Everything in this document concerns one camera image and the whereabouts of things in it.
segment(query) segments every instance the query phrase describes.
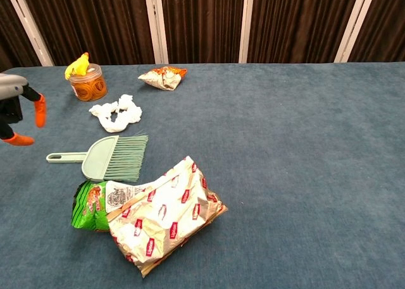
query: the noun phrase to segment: green brush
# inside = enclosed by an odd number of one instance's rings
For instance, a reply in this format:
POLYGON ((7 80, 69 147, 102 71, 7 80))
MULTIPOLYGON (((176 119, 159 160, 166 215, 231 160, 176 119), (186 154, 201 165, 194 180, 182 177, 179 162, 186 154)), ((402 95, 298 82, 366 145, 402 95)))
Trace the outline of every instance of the green brush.
POLYGON ((82 163, 82 172, 90 180, 137 181, 144 158, 147 135, 104 137, 87 152, 51 153, 49 163, 82 163))

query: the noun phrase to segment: brown curtain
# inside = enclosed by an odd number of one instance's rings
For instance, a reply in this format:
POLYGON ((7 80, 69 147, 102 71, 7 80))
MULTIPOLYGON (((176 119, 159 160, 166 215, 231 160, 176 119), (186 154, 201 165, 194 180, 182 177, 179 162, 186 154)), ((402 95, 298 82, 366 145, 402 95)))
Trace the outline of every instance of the brown curtain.
POLYGON ((162 0, 171 63, 237 63, 244 0, 162 0))
POLYGON ((254 0, 247 61, 333 62, 356 0, 254 0))
POLYGON ((145 0, 27 0, 55 65, 154 63, 145 0))
POLYGON ((405 0, 372 0, 349 61, 405 61, 405 0))
POLYGON ((40 65, 11 1, 0 0, 0 72, 40 65))

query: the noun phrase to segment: metal frame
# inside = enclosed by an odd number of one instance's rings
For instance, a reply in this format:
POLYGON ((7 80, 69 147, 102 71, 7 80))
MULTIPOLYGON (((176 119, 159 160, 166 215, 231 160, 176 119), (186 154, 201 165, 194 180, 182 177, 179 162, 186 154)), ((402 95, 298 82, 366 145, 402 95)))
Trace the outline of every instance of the metal frame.
POLYGON ((42 66, 53 66, 51 55, 25 0, 10 0, 42 66))
POLYGON ((247 62, 249 52, 249 38, 251 34, 253 0, 244 0, 242 28, 240 31, 239 63, 247 62))
POLYGON ((372 0, 356 0, 349 21, 347 22, 339 49, 335 57, 335 63, 346 63, 349 60, 354 43, 359 35, 360 28, 365 20, 372 0))
POLYGON ((162 0, 146 0, 147 17, 151 29, 154 61, 157 65, 168 64, 165 19, 162 0))

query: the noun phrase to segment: jar lid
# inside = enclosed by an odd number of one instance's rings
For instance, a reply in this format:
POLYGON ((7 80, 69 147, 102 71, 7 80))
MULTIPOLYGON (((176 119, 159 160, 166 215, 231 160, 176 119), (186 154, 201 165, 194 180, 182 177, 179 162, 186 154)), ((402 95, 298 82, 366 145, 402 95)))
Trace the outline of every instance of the jar lid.
POLYGON ((102 74, 101 67, 95 63, 89 64, 87 67, 87 73, 85 76, 82 75, 72 75, 69 78, 71 82, 89 82, 95 80, 97 77, 100 77, 102 74))

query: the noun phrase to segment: snack bag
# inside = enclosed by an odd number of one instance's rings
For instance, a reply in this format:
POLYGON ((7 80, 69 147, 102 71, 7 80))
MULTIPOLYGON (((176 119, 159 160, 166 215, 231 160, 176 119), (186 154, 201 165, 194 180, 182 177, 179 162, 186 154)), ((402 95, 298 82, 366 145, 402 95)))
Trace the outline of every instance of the snack bag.
POLYGON ((102 183, 83 182, 73 201, 72 226, 96 231, 108 231, 107 213, 121 208, 142 188, 109 180, 102 183))
POLYGON ((107 219, 118 248, 145 277, 227 207, 208 189, 204 175, 188 156, 142 187, 143 192, 107 219))
POLYGON ((159 69, 153 69, 142 74, 138 79, 143 80, 148 85, 152 85, 161 90, 173 91, 177 88, 180 81, 187 74, 187 69, 180 69, 173 66, 164 66, 159 69))

